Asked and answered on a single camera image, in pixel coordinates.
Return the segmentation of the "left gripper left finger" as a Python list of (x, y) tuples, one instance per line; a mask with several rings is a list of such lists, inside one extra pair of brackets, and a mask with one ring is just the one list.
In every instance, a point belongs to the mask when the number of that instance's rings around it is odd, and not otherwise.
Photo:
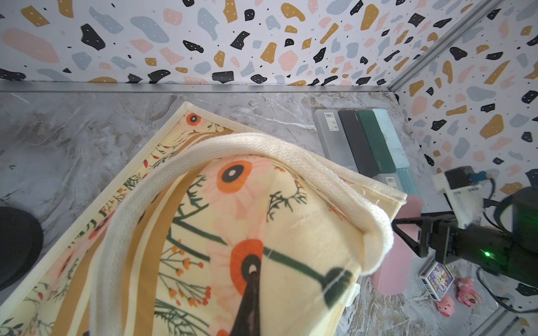
[(260, 276), (258, 272), (249, 275), (240, 308), (230, 332), (230, 336), (260, 336)]

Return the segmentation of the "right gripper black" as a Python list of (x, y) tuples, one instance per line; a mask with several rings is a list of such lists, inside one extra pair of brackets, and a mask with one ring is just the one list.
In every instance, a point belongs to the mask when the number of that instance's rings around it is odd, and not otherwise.
[(537, 254), (523, 248), (509, 233), (476, 224), (461, 229), (452, 214), (397, 218), (392, 230), (416, 256), (431, 249), (439, 263), (462, 259), (526, 285), (537, 285)]

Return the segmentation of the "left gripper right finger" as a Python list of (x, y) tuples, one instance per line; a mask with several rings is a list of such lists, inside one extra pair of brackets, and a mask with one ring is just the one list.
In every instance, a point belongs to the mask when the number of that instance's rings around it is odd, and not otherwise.
[(342, 267), (334, 267), (322, 279), (324, 302), (332, 308), (347, 291), (353, 280), (353, 274)]

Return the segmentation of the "teal translucent pencil case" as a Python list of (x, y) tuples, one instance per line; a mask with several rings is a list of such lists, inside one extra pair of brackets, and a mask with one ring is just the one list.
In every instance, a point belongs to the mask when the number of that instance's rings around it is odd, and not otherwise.
[(407, 193), (408, 195), (421, 197), (418, 185), (415, 180), (415, 175), (408, 167), (398, 168), (396, 170), (396, 175), (398, 176), (402, 184), (403, 192)]

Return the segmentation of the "clear frosted pencil case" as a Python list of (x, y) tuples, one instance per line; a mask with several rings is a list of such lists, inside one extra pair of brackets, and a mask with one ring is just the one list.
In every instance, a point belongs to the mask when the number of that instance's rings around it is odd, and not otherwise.
[(374, 179), (388, 185), (391, 188), (405, 192), (402, 182), (396, 173), (378, 174), (374, 176)]

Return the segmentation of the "dark green book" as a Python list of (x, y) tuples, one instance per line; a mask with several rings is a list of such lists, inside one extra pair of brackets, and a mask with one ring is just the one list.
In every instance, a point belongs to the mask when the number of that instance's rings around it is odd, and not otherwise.
[(357, 116), (367, 137), (368, 145), (374, 156), (375, 164), (381, 174), (396, 172), (395, 163), (389, 152), (385, 137), (373, 111), (359, 110)]

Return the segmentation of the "cream floral canvas bag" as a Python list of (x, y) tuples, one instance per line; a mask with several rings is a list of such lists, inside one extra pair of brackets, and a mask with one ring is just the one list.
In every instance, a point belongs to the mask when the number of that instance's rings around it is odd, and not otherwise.
[[(184, 103), (1, 306), (3, 335), (333, 335), (406, 194)], [(322, 279), (353, 274), (328, 308)]]

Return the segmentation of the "black pencil case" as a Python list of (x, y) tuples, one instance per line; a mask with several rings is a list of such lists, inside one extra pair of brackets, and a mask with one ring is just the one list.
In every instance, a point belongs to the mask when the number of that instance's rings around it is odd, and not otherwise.
[(338, 116), (358, 172), (364, 176), (374, 178), (380, 172), (357, 112), (340, 110)]

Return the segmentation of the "translucent grey pencil case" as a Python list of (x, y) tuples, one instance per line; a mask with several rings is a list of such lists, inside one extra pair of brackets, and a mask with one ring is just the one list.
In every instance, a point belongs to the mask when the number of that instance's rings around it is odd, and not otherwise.
[(318, 109), (313, 113), (313, 119), (325, 158), (358, 173), (338, 111)]

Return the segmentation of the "light mint pencil case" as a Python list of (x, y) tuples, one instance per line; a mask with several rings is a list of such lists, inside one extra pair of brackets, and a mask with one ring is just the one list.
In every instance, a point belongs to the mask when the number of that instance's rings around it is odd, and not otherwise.
[(388, 111), (386, 109), (373, 109), (373, 112), (379, 128), (385, 137), (385, 142), (396, 169), (409, 168), (411, 166), (409, 159), (399, 140)]

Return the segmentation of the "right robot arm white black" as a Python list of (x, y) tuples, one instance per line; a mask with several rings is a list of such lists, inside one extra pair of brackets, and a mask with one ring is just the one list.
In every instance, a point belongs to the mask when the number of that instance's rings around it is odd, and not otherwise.
[(395, 219), (392, 229), (421, 258), (433, 249), (439, 263), (462, 259), (536, 287), (537, 187), (526, 187), (501, 201), (493, 214), (498, 226), (507, 209), (512, 211), (512, 229), (507, 232), (476, 224), (458, 228), (452, 211)]

